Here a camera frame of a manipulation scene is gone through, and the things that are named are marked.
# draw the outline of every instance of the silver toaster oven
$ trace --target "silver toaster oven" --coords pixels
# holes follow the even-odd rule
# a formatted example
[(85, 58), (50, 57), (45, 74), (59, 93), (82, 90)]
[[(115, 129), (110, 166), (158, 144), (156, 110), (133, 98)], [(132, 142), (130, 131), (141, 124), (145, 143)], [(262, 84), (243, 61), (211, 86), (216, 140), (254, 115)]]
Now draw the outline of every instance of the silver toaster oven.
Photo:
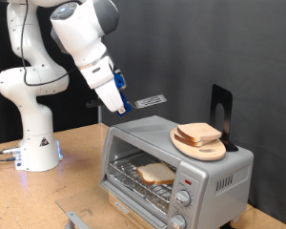
[[(247, 206), (253, 154), (239, 147), (218, 161), (193, 159), (171, 142), (177, 125), (151, 116), (111, 127), (101, 185), (154, 228), (216, 229), (238, 220)], [(137, 167), (159, 161), (175, 171), (174, 184), (141, 182)]]

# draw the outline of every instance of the logo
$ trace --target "logo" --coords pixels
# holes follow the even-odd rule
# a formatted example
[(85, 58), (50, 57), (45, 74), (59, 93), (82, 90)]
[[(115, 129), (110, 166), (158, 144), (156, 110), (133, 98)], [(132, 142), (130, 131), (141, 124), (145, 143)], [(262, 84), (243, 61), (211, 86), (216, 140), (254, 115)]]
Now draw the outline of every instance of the logo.
[(46, 140), (46, 138), (44, 137), (40, 143), (40, 147), (41, 146), (46, 146), (46, 145), (49, 145), (49, 142)]

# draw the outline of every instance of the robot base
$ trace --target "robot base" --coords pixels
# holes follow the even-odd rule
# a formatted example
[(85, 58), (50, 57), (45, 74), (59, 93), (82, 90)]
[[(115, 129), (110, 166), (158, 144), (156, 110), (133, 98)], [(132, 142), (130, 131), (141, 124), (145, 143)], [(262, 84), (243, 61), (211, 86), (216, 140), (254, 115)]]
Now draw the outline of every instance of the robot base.
[(55, 168), (62, 159), (59, 141), (53, 138), (53, 133), (26, 136), (19, 147), (21, 156), (15, 161), (16, 170), (43, 172)]

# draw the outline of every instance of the oven rack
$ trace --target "oven rack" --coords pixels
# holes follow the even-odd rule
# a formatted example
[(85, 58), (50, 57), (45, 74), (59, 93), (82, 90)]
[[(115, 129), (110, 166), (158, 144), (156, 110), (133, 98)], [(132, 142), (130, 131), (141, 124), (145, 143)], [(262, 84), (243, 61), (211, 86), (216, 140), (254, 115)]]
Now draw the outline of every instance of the oven rack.
[[(155, 183), (154, 185), (147, 185), (141, 181), (141, 175), (137, 173), (137, 167), (158, 162), (162, 161), (145, 152), (141, 152), (135, 154), (134, 156), (128, 156), (127, 158), (112, 162), (110, 163), (110, 166), (112, 166), (115, 170), (119, 171), (124, 176), (128, 177), (134, 183), (144, 188), (144, 190), (148, 191), (150, 194), (155, 195), (166, 203), (170, 203), (173, 189), (172, 184), (158, 185)], [(168, 166), (174, 172), (176, 171), (173, 166), (169, 164)]]

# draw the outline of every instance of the metal bracket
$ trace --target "metal bracket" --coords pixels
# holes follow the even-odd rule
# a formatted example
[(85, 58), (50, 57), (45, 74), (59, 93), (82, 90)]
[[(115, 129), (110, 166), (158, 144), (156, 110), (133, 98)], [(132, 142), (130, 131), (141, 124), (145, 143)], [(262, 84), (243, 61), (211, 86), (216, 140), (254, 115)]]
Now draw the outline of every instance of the metal bracket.
[(91, 229), (74, 211), (68, 212), (67, 216), (69, 221), (65, 229), (75, 229), (75, 225), (78, 229)]
[(238, 148), (229, 141), (233, 97), (229, 91), (214, 84), (210, 112), (210, 125), (213, 127), (215, 127), (215, 112), (218, 103), (221, 103), (224, 109), (223, 132), (220, 140), (225, 145), (227, 152), (236, 152), (238, 151)]

